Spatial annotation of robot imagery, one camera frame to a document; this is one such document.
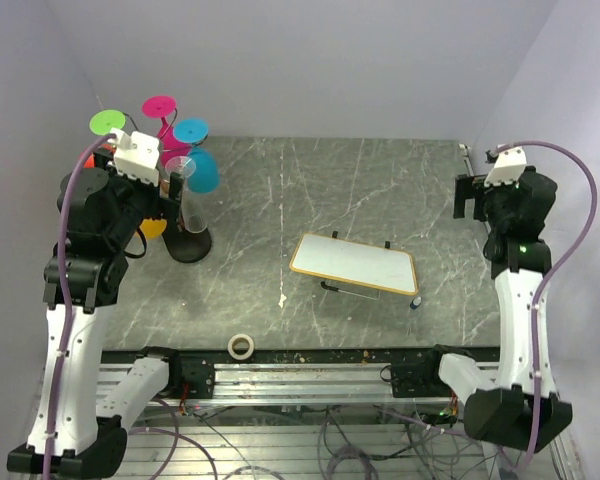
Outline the red plastic wine glass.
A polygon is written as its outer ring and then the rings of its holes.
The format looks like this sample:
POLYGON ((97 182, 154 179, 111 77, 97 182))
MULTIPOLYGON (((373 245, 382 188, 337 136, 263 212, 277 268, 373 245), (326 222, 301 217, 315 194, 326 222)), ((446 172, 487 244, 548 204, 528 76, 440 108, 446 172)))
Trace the red plastic wine glass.
POLYGON ((111 144, 101 145, 93 154, 91 154, 88 159, 84 163, 84 168, 105 168, 107 164, 107 160, 97 160, 97 156, 104 156, 105 158, 109 158, 113 156, 115 152, 115 147, 111 144))

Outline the pink plastic wine glass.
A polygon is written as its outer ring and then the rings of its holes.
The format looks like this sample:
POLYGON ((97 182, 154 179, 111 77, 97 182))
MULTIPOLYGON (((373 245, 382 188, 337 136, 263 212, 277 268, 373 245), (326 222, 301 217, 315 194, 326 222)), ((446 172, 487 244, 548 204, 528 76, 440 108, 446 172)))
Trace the pink plastic wine glass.
POLYGON ((185 156, 191 146, 177 140, 174 136, 174 124, 178 116, 176 100, 171 96, 157 95, 148 98, 141 107, 142 113, 152 119, 159 119, 161 127, 157 138, 161 142, 160 163, 165 166, 174 157, 185 156))

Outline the clear plastic cup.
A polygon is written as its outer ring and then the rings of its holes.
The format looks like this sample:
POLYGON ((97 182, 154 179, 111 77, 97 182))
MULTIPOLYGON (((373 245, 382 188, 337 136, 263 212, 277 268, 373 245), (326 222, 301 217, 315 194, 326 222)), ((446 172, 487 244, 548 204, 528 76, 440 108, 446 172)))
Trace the clear plastic cup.
POLYGON ((183 228, 191 233, 201 233, 206 229, 201 207, 196 194, 191 190, 189 181, 196 171, 195 161, 188 156, 176 156, 169 159, 165 165, 167 174, 176 173, 183 179, 181 192, 180 215, 183 228))

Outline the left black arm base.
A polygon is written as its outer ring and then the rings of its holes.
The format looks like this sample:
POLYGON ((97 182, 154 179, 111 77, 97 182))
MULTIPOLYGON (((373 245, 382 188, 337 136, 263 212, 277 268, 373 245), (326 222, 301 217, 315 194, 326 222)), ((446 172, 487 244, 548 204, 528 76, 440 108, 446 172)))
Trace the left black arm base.
POLYGON ((167 347, 145 347, 118 387, 132 399, 210 399, 214 363, 208 356, 167 347))

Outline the orange plastic wine glass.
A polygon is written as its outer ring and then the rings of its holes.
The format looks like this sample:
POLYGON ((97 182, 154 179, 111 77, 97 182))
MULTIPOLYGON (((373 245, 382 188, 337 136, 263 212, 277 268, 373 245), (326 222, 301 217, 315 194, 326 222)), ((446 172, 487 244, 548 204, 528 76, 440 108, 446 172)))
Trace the orange plastic wine glass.
POLYGON ((140 224, 140 232, 147 240, 157 238, 166 230, 167 221, 165 219, 145 219, 140 224))

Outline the blue plastic wine glass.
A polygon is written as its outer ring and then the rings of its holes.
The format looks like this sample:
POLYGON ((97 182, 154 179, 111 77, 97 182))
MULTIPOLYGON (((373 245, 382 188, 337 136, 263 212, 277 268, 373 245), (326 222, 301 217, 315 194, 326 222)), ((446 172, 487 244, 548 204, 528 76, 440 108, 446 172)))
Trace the blue plastic wine glass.
POLYGON ((187 156, 196 168, 189 177, 189 188, 198 194, 213 192, 220 184, 220 173, 214 157, 202 147, 209 135, 207 122, 201 118, 186 118, 176 124, 173 134, 176 140, 191 146, 187 156))

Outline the green plastic wine glass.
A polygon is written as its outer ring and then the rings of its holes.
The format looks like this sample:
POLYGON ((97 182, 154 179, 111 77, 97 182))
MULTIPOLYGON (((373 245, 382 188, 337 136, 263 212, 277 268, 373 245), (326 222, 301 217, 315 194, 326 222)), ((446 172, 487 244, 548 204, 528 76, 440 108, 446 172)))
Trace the green plastic wine glass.
POLYGON ((115 109, 101 110, 89 121, 89 129, 94 135, 108 134, 112 128, 123 129, 126 124, 126 115, 115 109))

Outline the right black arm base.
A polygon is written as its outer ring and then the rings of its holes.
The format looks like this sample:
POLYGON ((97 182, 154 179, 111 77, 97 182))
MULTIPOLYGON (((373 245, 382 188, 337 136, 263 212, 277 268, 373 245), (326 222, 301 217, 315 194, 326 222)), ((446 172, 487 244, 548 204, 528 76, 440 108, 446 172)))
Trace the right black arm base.
POLYGON ((380 379, 391 385, 394 398, 450 397, 452 389, 438 374, 445 354, 458 354, 476 361, 476 357, 466 349, 435 345, 416 362, 386 365, 380 370, 380 379))

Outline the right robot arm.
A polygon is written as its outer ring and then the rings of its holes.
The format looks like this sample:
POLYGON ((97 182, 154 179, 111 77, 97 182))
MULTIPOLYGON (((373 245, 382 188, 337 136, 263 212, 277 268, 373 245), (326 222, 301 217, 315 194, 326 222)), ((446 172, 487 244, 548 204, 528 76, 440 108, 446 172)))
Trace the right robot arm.
POLYGON ((490 377, 460 348, 435 346, 436 360, 420 373, 422 387, 439 396, 449 389, 463 406, 473 439, 536 454, 572 421, 551 372, 546 329, 546 287, 551 250, 540 234, 556 200, 557 185, 527 167, 498 185, 486 176, 455 180, 456 219, 473 201, 475 220, 489 227, 483 255, 491 265, 500 312, 500 353, 490 377))

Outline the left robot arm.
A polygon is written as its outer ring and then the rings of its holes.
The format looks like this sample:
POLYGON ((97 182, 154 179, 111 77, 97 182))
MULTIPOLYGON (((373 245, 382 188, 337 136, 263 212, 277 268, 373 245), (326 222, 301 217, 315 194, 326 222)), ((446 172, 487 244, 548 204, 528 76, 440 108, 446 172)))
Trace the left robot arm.
POLYGON ((175 351, 151 349, 104 401, 97 399, 104 334, 128 268, 126 248, 149 218, 175 210, 159 187, 159 155, 99 149, 61 182, 58 240, 45 267, 47 357, 41 400, 26 442, 7 456, 12 473, 104 479, 122 463, 128 432, 155 396, 172 397, 184 373, 175 351))

